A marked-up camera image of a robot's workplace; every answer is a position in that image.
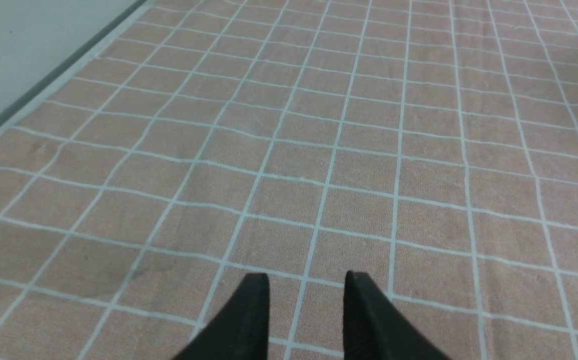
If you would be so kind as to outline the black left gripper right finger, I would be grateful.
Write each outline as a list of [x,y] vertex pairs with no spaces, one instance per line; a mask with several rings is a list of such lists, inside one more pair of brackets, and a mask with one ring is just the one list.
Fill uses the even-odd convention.
[[396,308],[366,272],[344,281],[346,360],[448,360]]

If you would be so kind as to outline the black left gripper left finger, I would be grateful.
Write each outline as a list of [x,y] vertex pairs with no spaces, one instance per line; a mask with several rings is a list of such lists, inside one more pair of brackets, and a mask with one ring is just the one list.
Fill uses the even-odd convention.
[[248,273],[218,314],[175,360],[266,360],[270,336],[270,280]]

